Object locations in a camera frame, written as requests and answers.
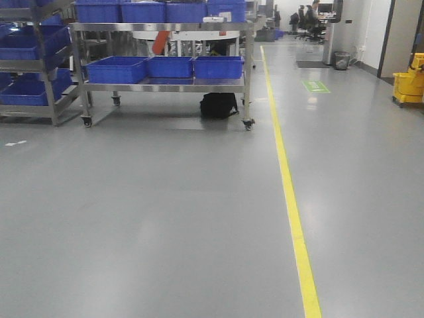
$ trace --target computer monitor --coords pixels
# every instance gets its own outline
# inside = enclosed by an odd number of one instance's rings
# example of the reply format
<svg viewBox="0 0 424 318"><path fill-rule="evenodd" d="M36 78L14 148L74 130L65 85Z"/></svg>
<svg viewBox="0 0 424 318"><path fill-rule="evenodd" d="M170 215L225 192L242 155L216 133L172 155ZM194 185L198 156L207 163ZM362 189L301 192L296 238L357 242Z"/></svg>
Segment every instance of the computer monitor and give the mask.
<svg viewBox="0 0 424 318"><path fill-rule="evenodd" d="M258 6L258 13L260 15L265 15L266 16L266 6L265 5L259 5Z"/></svg>
<svg viewBox="0 0 424 318"><path fill-rule="evenodd" d="M333 4L332 3L320 3L320 4L318 4L318 12L319 13L331 13L331 12L333 12Z"/></svg>

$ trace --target metal rack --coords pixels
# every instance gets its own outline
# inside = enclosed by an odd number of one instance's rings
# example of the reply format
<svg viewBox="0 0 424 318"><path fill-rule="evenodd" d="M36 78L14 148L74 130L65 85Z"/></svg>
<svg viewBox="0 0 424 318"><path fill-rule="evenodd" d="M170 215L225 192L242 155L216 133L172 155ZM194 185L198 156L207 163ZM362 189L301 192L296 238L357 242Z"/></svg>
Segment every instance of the metal rack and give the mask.
<svg viewBox="0 0 424 318"><path fill-rule="evenodd" d="M253 23L72 23L72 42L74 43L74 58L78 81L83 103L84 125L90 127L93 122L98 123L101 119L118 109L121 105L119 91L144 91L144 92L174 92L174 93L242 93L244 103L243 123L246 130L250 130L254 119L250 117L250 73L253 51ZM138 84L96 84L89 83L82 72L85 61L85 40L83 32L107 32L107 38L111 40L111 32L116 31L245 31L246 54L244 63L244 76L242 79L145 79ZM108 54L112 55L113 48L108 43ZM93 120L92 91L112 91L113 108L101 118Z"/></svg>
<svg viewBox="0 0 424 318"><path fill-rule="evenodd" d="M0 60L0 71L2 72L22 72L22 73L40 73L46 86L46 95L48 106L21 106L21 105L2 105L0 104L0 117L45 117L51 118L52 124L58 126L60 123L70 118L61 118L60 115L71 105L79 95L79 87L73 86L72 89L59 101L54 100L52 82L50 80L48 66L50 59L54 61L64 61L72 54L72 46L63 48L54 56L45 56L44 37L41 33L40 22L61 12L69 7L74 0L56 0L43 7L37 7L36 1L31 0L29 8L0 9L1 22L32 22L34 34L40 49L39 60Z"/></svg>

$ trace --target blue bin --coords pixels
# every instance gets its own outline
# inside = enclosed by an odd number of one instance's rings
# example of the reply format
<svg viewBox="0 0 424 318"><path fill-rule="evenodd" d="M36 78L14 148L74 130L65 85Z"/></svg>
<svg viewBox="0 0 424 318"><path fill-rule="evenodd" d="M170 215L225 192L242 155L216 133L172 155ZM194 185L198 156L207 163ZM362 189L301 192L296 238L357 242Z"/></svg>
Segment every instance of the blue bin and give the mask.
<svg viewBox="0 0 424 318"><path fill-rule="evenodd" d="M12 33L11 28L15 27L12 23L0 24L0 39Z"/></svg>
<svg viewBox="0 0 424 318"><path fill-rule="evenodd" d="M214 4L208 2L207 14L211 16L226 17L227 22L246 21L246 2L239 1L231 4Z"/></svg>
<svg viewBox="0 0 424 318"><path fill-rule="evenodd" d="M119 3L77 3L78 22L81 23L119 23L121 6Z"/></svg>
<svg viewBox="0 0 424 318"><path fill-rule="evenodd" d="M232 5L235 3L246 3L245 0L208 0L212 5Z"/></svg>
<svg viewBox="0 0 424 318"><path fill-rule="evenodd" d="M70 44L68 28L63 26L42 26L45 35L46 56L53 56L57 51ZM34 30L26 26L0 40L0 60L38 60L40 49Z"/></svg>
<svg viewBox="0 0 424 318"><path fill-rule="evenodd" d="M142 1L121 5L124 23L165 23L166 5L162 2Z"/></svg>
<svg viewBox="0 0 424 318"><path fill-rule="evenodd" d="M52 82L54 99L61 98L66 88L72 85L69 70L58 70L58 79ZM0 101L4 105L47 106L46 86L37 81L21 76L15 83L0 92Z"/></svg>
<svg viewBox="0 0 424 318"><path fill-rule="evenodd" d="M53 0L36 0L36 5L42 7L50 2ZM28 8L30 4L30 0L0 0L0 9Z"/></svg>
<svg viewBox="0 0 424 318"><path fill-rule="evenodd" d="M166 22L202 23L207 15L205 3L167 3Z"/></svg>
<svg viewBox="0 0 424 318"><path fill-rule="evenodd" d="M0 73L0 90L7 87L10 83L12 83L10 73Z"/></svg>
<svg viewBox="0 0 424 318"><path fill-rule="evenodd" d="M59 51L61 48L71 44L71 38L69 35L69 29L63 25L42 25L41 33L44 36L45 41L53 43L54 50ZM34 36L33 26L24 26L18 31L12 32L10 36Z"/></svg>
<svg viewBox="0 0 424 318"><path fill-rule="evenodd" d="M42 25L63 25L62 17L57 14L41 22Z"/></svg>
<svg viewBox="0 0 424 318"><path fill-rule="evenodd" d="M110 56L86 66L90 83L136 84L147 76L146 57Z"/></svg>
<svg viewBox="0 0 424 318"><path fill-rule="evenodd" d="M94 5L94 4L112 4L112 3L126 3L131 2L131 0L77 0L78 4L87 4L87 5Z"/></svg>
<svg viewBox="0 0 424 318"><path fill-rule="evenodd" d="M196 78L241 78L241 56L199 56L194 61Z"/></svg>
<svg viewBox="0 0 424 318"><path fill-rule="evenodd" d="M188 56L155 56L147 61L151 78L192 78L193 58Z"/></svg>

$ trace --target yellow floor line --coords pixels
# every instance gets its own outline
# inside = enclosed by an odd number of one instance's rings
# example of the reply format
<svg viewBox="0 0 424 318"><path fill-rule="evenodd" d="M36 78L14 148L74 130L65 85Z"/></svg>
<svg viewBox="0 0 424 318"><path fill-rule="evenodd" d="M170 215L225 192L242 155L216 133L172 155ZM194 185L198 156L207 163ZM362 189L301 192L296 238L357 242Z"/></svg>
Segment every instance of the yellow floor line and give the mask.
<svg viewBox="0 0 424 318"><path fill-rule="evenodd" d="M278 120L276 101L274 99L270 74L266 65L264 48L262 46L260 47L260 51L262 53L262 61L264 63L266 86L270 100L272 122L274 125L278 161L280 163L284 195L286 197L286 205L291 228L291 239L293 240L297 272L299 274L300 289L303 299L303 308L305 310L305 318L321 318L322 315L321 308L319 307L317 289L315 287L311 263L309 261L309 256L306 249L305 237L303 235L302 224L300 221L299 210L297 208L296 196L292 182L292 174L290 173L289 169L286 148L284 146L284 139L281 132L280 122Z"/></svg>

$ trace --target green floor sign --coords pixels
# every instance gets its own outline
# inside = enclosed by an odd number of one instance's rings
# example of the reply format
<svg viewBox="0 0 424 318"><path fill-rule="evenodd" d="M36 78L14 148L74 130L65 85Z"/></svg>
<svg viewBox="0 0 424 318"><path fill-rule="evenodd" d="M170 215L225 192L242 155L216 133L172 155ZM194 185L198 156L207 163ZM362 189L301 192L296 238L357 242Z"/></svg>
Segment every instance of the green floor sign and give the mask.
<svg viewBox="0 0 424 318"><path fill-rule="evenodd" d="M329 89L321 81L302 81L311 93L330 93Z"/></svg>

